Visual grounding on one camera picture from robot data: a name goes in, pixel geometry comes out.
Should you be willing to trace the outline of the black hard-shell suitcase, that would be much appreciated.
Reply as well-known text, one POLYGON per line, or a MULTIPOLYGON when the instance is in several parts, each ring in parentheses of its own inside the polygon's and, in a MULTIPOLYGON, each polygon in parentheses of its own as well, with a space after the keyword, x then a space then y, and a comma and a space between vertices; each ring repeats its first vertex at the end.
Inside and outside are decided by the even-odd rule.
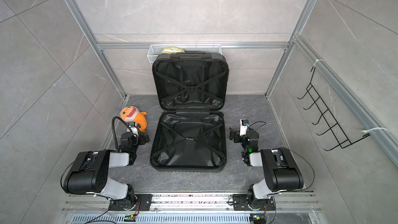
POLYGON ((226 102, 229 66, 220 54, 158 55, 152 65, 162 108, 150 153, 158 171, 211 172, 227 163, 226 102))

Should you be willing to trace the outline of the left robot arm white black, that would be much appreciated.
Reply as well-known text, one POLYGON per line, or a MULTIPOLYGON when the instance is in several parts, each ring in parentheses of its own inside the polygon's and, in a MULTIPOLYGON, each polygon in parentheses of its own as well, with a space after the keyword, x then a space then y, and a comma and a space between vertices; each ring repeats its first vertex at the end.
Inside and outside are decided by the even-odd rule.
POLYGON ((133 186, 109 177, 109 169, 132 166, 140 145, 149 142, 145 117, 112 119, 115 149, 80 152, 63 172, 60 186, 67 194, 100 196, 110 201, 109 210, 140 209, 133 186))

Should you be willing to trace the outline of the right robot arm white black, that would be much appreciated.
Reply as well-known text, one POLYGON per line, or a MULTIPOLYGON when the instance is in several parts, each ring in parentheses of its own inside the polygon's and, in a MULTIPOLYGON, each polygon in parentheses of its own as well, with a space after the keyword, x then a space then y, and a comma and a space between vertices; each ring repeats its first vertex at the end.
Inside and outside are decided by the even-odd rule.
POLYGON ((261 167, 264 178, 249 186, 246 194, 234 194, 232 204, 239 210, 274 210, 273 196, 287 191, 306 191, 304 177, 293 157, 295 151, 286 148, 259 149, 259 134, 248 125, 242 125, 238 131, 229 129, 234 143, 241 144, 244 164, 249 167, 261 167))

